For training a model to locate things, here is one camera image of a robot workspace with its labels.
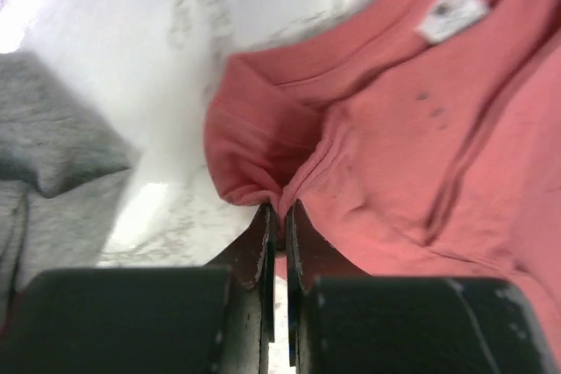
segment stain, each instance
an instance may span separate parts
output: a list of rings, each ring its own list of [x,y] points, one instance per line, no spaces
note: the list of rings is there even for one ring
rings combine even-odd
[[[522,272],[522,273],[528,273],[528,269],[526,268],[526,266],[524,266],[519,261],[515,261],[515,271]]]
[[[430,116],[434,118],[440,116],[442,113],[444,113],[444,109],[433,109],[430,112]]]
[[[447,15],[448,12],[450,12],[451,7],[448,4],[439,4],[434,10],[433,10],[433,15],[436,15],[438,17],[443,17],[444,15]]]

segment white marble surface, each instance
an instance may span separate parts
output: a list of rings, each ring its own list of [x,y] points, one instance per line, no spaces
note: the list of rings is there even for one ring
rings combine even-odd
[[[368,0],[0,0],[0,53],[35,52],[131,146],[136,172],[100,265],[193,265],[251,220],[222,203],[202,155],[205,104],[224,58],[293,42]],[[289,373],[277,279],[270,372]]]

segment wrinkled fabric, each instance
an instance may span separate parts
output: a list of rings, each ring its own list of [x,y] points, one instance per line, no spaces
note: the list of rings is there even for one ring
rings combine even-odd
[[[436,1],[375,0],[233,56],[205,124],[210,173],[225,200],[281,219],[302,201],[371,274],[510,280],[561,361],[561,0],[485,0],[433,45],[416,29]]]
[[[0,55],[0,326],[39,272],[96,264],[127,166],[121,142],[32,56]]]

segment clothing tag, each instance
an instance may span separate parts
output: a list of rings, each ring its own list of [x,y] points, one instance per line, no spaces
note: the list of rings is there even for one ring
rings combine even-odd
[[[437,0],[417,31],[432,44],[442,43],[487,13],[489,6],[485,0]]]

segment black plastic part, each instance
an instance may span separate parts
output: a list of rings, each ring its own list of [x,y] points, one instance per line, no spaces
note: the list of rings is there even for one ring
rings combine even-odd
[[[300,203],[288,216],[287,254],[299,374],[558,373],[530,304],[504,280],[368,276]]]
[[[12,308],[0,372],[267,373],[275,230],[262,207],[205,267],[40,274]]]

